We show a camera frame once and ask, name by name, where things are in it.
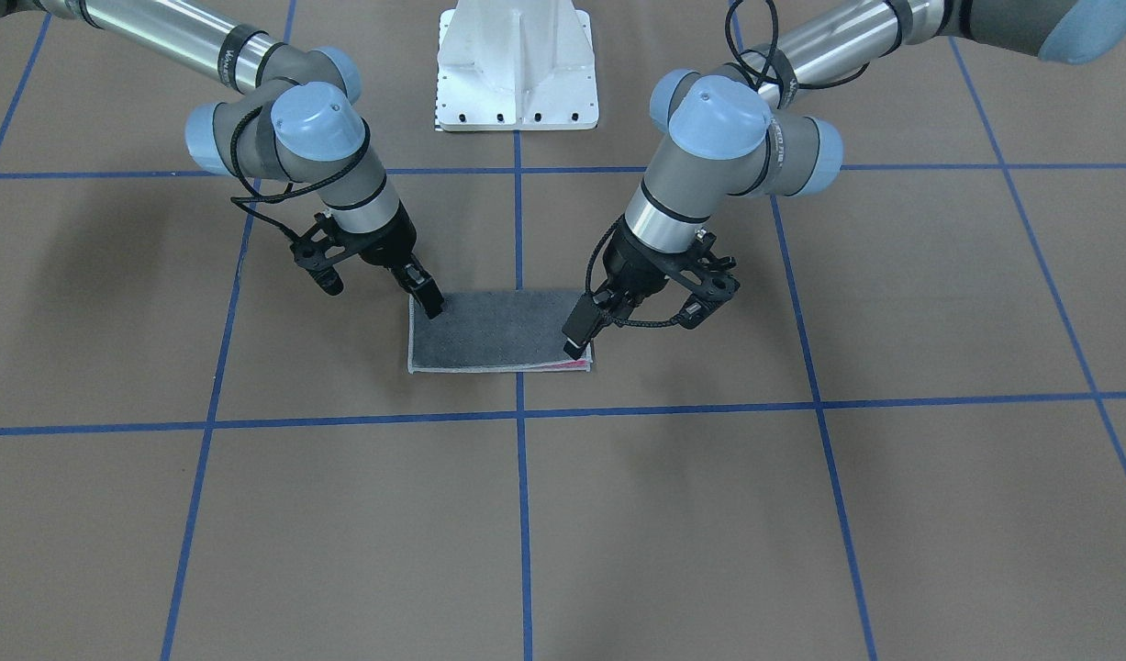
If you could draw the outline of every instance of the light blue cap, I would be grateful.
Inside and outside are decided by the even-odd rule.
[[[1079,0],[1056,24],[1039,59],[1083,64],[1108,53],[1126,34],[1126,0]]]
[[[191,110],[188,124],[184,126],[184,140],[188,143],[188,153],[191,154],[191,160],[198,167],[213,172],[213,175],[231,175],[224,164],[224,159],[220,158],[216,135],[211,128],[217,106],[220,104],[207,104]]]
[[[815,155],[815,169],[806,184],[789,197],[814,196],[823,191],[840,175],[840,167],[844,163],[844,140],[840,137],[840,132],[822,118],[807,118],[815,123],[815,129],[820,132],[820,153]]]
[[[672,70],[652,88],[652,96],[647,99],[647,116],[660,132],[668,133],[668,108],[672,105],[672,93],[677,93],[677,87],[691,72],[696,71]]]
[[[272,127],[283,146],[311,161],[339,161],[363,146],[366,126],[341,89],[307,82],[272,105]]]
[[[771,108],[759,92],[723,75],[706,75],[677,106],[668,134],[694,157],[726,161],[754,151],[770,125]]]
[[[334,66],[339,70],[339,75],[343,77],[346,97],[348,97],[351,104],[357,104],[358,97],[363,96],[363,77],[358,72],[358,64],[355,63],[355,60],[351,60],[350,55],[333,46],[322,46],[315,48],[315,51],[322,53],[334,63]]]

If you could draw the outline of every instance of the blue tape line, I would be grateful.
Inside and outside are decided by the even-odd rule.
[[[198,431],[206,422],[125,422],[118,425],[51,425],[0,427],[0,436],[118,435],[127,431]]]
[[[623,405],[607,409],[528,410],[528,419],[620,416],[695,416],[706,413],[762,413],[774,410],[814,410],[811,402],[718,403],[718,405]]]
[[[253,188],[260,189],[260,179],[253,182]],[[235,325],[236,302],[241,297],[241,273],[244,269],[244,258],[249,251],[249,239],[252,235],[252,215],[244,218],[244,233],[241,236],[241,249],[235,257],[235,273],[232,275],[231,294],[227,297],[227,314],[224,318],[224,334],[220,342],[220,355],[216,357],[216,373],[211,385],[211,398],[207,401],[206,428],[199,440],[199,459],[196,462],[195,481],[191,486],[191,500],[188,504],[188,518],[184,526],[184,544],[180,545],[180,562],[176,566],[176,584],[171,589],[171,604],[167,611],[167,628],[163,633],[163,649],[160,661],[169,661],[171,645],[176,642],[176,625],[180,618],[180,602],[184,599],[184,583],[188,573],[188,561],[191,557],[191,541],[195,537],[196,516],[199,511],[199,499],[203,494],[203,481],[207,471],[207,455],[211,453],[211,437],[215,429],[216,410],[220,409],[220,392],[224,385],[224,368],[227,365],[227,350],[232,342],[232,327]]]
[[[218,430],[268,430],[280,427],[340,427],[348,425],[415,425],[420,422],[471,422],[512,420],[512,410],[467,411],[467,413],[411,413],[400,416],[348,416],[337,418],[277,418],[268,420],[217,420]]]
[[[521,132],[513,132],[513,273],[515,288],[522,285],[521,251]]]
[[[885,400],[837,400],[821,402],[826,410],[902,409],[920,405],[998,405],[999,403],[1029,403],[1056,401],[1091,401],[1091,393],[1037,393],[1029,395],[981,395],[963,398],[902,398]]]
[[[856,609],[860,613],[860,628],[865,632],[865,649],[869,661],[876,661],[876,640],[873,636],[873,623],[868,615],[868,604],[865,600],[865,583],[860,580],[860,564],[856,561],[856,545],[852,544],[851,527],[848,525],[848,508],[844,507],[843,489],[840,486],[840,472],[835,467],[835,456],[831,452],[831,432],[824,417],[824,407],[820,396],[820,382],[815,374],[815,361],[811,358],[811,342],[806,339],[806,325],[803,323],[803,309],[795,286],[795,271],[790,263],[790,251],[786,247],[786,232],[781,224],[779,202],[771,197],[771,214],[776,221],[779,234],[779,252],[784,260],[786,288],[790,292],[790,304],[795,313],[795,327],[798,330],[798,343],[803,350],[803,365],[806,368],[806,382],[811,387],[811,402],[815,410],[815,422],[820,428],[820,440],[823,444],[823,457],[828,464],[828,479],[831,481],[831,498],[835,501],[835,516],[840,519],[840,536],[843,537],[844,554],[848,557],[848,573],[851,575],[852,593],[856,595]]]
[[[1100,393],[1100,399],[1126,400],[1126,390],[1110,390],[1109,392]]]
[[[184,543],[180,544],[180,562],[176,565],[176,586],[171,589],[171,606],[167,613],[167,628],[163,632],[163,649],[160,661],[170,661],[171,645],[176,642],[176,624],[180,618],[180,601],[184,599],[184,581],[188,574],[188,560],[191,556],[191,541],[195,535],[196,516],[199,511],[199,494],[203,492],[203,475],[207,468],[207,453],[211,452],[211,428],[203,432],[199,443],[199,459],[196,462],[195,481],[191,485],[191,501],[188,503],[188,519],[184,528]]]
[[[614,175],[623,171],[645,171],[647,167],[528,167],[524,175]]]
[[[1126,163],[1007,163],[1008,169],[1126,169]]]
[[[390,167],[387,175],[513,175],[511,167]]]
[[[896,171],[896,169],[999,169],[999,163],[844,163],[843,171]]]
[[[726,2],[726,7],[733,5],[733,2]],[[731,29],[734,30],[734,43],[739,46],[739,50],[747,50],[747,44],[742,43],[742,21],[738,18],[738,12],[731,17]]]
[[[297,12],[297,0],[289,0],[289,11],[285,15],[285,30],[280,34],[283,42],[294,37],[294,14]]]
[[[526,465],[526,379],[518,373],[518,513],[521,530],[521,655],[534,661],[534,574],[529,564],[529,483]]]
[[[12,93],[12,101],[8,104],[8,111],[3,114],[3,122],[0,122],[0,148],[3,146],[3,139],[8,136],[8,126],[12,125],[12,117],[17,114],[20,99],[25,96],[25,87],[28,84],[28,78],[33,74],[33,68],[37,65],[37,57],[42,54],[42,46],[45,45],[47,26],[50,26],[51,21],[52,14],[46,14],[45,20],[42,21],[42,28],[37,33],[37,41],[33,44],[32,53],[28,54],[28,63],[25,64],[25,71],[20,74],[20,82],[17,83],[17,90]]]
[[[994,131],[991,129],[991,122],[986,118],[986,110],[983,108],[982,99],[978,97],[974,81],[969,79],[969,69],[966,68],[966,62],[962,59],[962,53],[958,51],[957,43],[953,37],[948,38],[950,48],[954,51],[954,59],[957,61],[958,68],[962,71],[962,78],[965,80],[966,89],[969,91],[969,97],[974,100],[975,108],[978,109],[978,118],[983,122],[983,128],[986,131],[986,137],[990,139],[991,148],[994,150],[994,158],[999,159],[1000,167],[1002,167],[1003,178],[1007,180],[1009,191],[1011,191],[1011,200],[1015,202],[1015,208],[1019,212],[1019,220],[1024,222],[1024,230],[1027,231],[1028,242],[1031,243],[1031,250],[1036,254],[1036,260],[1039,263],[1039,270],[1044,273],[1044,282],[1048,285],[1051,294],[1053,294],[1053,301],[1056,302],[1056,311],[1061,315],[1061,322],[1063,322],[1064,330],[1069,336],[1069,341],[1073,343],[1073,351],[1075,352],[1075,356],[1078,356],[1080,372],[1084,374],[1084,379],[1088,382],[1089,392],[1097,403],[1097,411],[1100,413],[1100,419],[1103,422],[1105,432],[1109,435],[1109,444],[1114,447],[1117,461],[1121,465],[1121,472],[1125,473],[1126,481],[1125,448],[1121,447],[1121,440],[1117,437],[1117,430],[1114,428],[1112,421],[1109,419],[1109,411],[1105,409],[1105,400],[1100,396],[1100,390],[1097,388],[1097,381],[1093,378],[1092,369],[1089,368],[1089,361],[1085,360],[1084,350],[1082,346],[1080,346],[1078,334],[1075,334],[1075,329],[1073,328],[1073,322],[1069,318],[1067,309],[1061,297],[1060,289],[1056,287],[1056,280],[1054,280],[1053,271],[1051,271],[1051,268],[1048,267],[1048,260],[1045,260],[1044,251],[1040,250],[1039,241],[1036,239],[1036,231],[1033,229],[1031,221],[1028,218],[1027,209],[1025,209],[1024,199],[1019,196],[1019,188],[1016,188],[1015,179],[1011,177],[1011,171],[1008,167],[1007,160],[1003,159],[1003,151],[1000,150],[999,142],[994,139]]]
[[[823,410],[904,409],[927,405],[1015,405],[1015,403],[1126,400],[1126,390],[1098,393],[1035,393],[1020,395],[969,395],[954,398],[903,398],[883,400],[822,401]],[[616,418],[647,416],[701,416],[721,413],[771,413],[779,410],[814,410],[815,402],[717,403],[717,405],[625,405],[605,409],[542,409],[526,410],[528,420],[568,418]],[[465,413],[412,413],[397,416],[348,416],[333,418],[272,418],[184,421],[184,422],[122,422],[113,425],[52,425],[34,427],[0,427],[0,436],[56,436],[56,435],[117,435],[127,431],[182,431],[182,430],[266,430],[266,428],[337,427],[369,425],[415,425],[443,422],[472,422],[479,420],[516,420],[516,410],[465,411]]]
[[[1009,169],[1126,169],[1126,163],[1008,163]],[[944,171],[944,169],[1000,169],[999,163],[846,163],[846,171]],[[522,176],[606,175],[643,172],[646,167],[522,167]],[[515,175],[511,167],[387,168],[392,176]],[[0,179],[157,179],[158,177],[218,177],[202,169],[167,171],[0,171]]]

